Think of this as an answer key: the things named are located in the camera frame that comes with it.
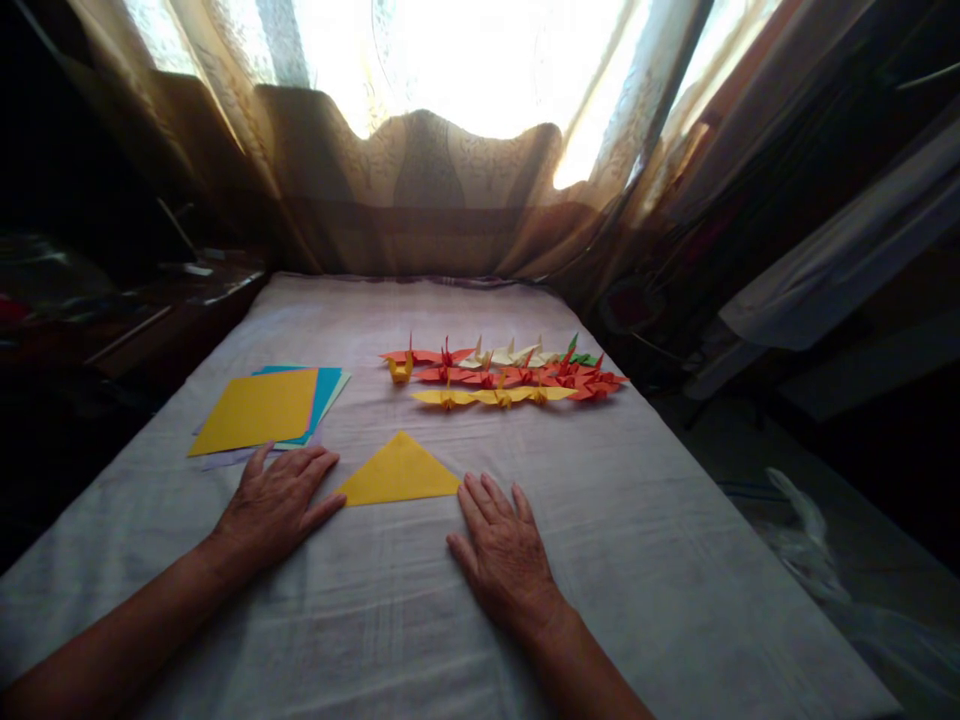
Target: white origami crane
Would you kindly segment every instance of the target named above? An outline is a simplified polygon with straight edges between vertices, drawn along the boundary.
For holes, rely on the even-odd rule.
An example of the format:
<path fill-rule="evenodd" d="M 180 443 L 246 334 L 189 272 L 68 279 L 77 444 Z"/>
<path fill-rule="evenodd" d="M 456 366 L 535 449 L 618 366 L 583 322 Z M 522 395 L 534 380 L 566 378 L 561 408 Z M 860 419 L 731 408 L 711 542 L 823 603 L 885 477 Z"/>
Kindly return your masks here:
<path fill-rule="evenodd" d="M 525 347 L 522 350 L 514 350 L 514 342 L 510 340 L 507 347 L 497 348 L 490 356 L 490 364 L 497 367 L 543 367 L 547 363 L 556 362 L 560 359 L 559 353 L 543 352 L 543 336 L 537 338 L 537 344 Z"/>
<path fill-rule="evenodd" d="M 479 370 L 487 366 L 487 362 L 490 360 L 492 352 L 488 350 L 487 352 L 481 352 L 480 347 L 483 344 L 483 335 L 480 336 L 480 339 L 477 340 L 477 349 L 474 350 L 473 355 L 468 355 L 463 360 L 460 361 L 459 366 L 466 368 L 467 370 Z"/>

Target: lace curtain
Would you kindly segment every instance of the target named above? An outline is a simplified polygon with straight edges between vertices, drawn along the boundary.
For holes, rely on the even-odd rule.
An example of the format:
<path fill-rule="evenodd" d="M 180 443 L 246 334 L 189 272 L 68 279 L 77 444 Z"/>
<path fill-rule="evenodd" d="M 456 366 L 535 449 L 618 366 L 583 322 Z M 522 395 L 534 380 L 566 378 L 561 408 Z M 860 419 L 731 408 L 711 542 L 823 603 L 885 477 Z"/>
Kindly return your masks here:
<path fill-rule="evenodd" d="M 70 4 L 96 68 L 65 65 L 158 189 L 292 269 L 575 298 L 777 2 Z"/>

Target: blue paper sheet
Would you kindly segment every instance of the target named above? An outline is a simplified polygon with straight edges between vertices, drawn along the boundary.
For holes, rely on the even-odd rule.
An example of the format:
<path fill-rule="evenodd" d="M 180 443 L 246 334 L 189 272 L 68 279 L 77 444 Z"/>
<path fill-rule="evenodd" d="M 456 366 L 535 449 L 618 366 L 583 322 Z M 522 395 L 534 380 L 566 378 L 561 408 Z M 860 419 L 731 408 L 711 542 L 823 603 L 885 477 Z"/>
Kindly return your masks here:
<path fill-rule="evenodd" d="M 302 368 L 299 365 L 267 365 L 262 370 L 257 370 L 254 375 L 267 375 L 269 373 L 300 369 Z M 317 389 L 313 394 L 313 411 L 310 413 L 310 427 L 307 428 L 307 431 L 302 436 L 293 438 L 292 440 L 284 440 L 283 442 L 294 445 L 306 444 L 310 436 L 313 435 L 313 431 L 316 429 L 317 423 L 320 422 L 320 418 L 323 416 L 323 409 L 327 406 L 327 401 L 336 389 L 337 383 L 340 382 L 341 372 L 342 370 L 340 368 L 317 369 Z"/>

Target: hand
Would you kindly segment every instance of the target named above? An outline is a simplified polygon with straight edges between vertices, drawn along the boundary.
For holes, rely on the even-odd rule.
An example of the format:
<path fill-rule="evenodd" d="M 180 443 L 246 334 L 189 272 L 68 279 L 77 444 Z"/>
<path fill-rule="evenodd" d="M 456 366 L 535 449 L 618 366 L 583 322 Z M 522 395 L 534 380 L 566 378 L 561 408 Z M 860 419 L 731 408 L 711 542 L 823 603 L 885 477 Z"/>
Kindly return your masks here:
<path fill-rule="evenodd" d="M 477 602 L 522 644 L 536 643 L 571 608 L 550 574 L 530 503 L 515 484 L 514 512 L 486 473 L 480 480 L 467 473 L 457 497 L 473 543 L 451 534 L 447 544 Z"/>
<path fill-rule="evenodd" d="M 252 576 L 283 560 L 344 506 L 338 493 L 310 506 L 340 456 L 323 447 L 291 450 L 263 469 L 273 443 L 254 453 L 240 486 L 204 546 L 218 572 Z"/>

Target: white tablecloth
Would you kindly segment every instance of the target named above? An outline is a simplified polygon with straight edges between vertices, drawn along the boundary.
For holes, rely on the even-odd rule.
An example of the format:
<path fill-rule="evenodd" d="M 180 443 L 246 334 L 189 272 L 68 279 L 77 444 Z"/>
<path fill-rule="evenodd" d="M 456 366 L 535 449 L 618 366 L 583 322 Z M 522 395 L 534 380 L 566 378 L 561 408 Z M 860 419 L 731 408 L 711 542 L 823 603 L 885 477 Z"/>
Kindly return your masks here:
<path fill-rule="evenodd" d="M 278 275 L 247 318 L 0 579 L 7 683 L 208 533 L 241 467 L 202 472 L 191 431 L 265 364 L 354 374 L 323 423 L 335 490 L 398 430 L 454 473 L 519 482 L 554 575 L 660 720 L 869 718 L 897 705 L 632 388 L 608 402 L 443 413 L 390 383 L 379 353 L 547 349 L 580 332 L 546 291 Z M 224 608 L 146 694 L 144 717 L 549 715 L 484 618 L 444 536 L 455 497 L 347 508 Z"/>

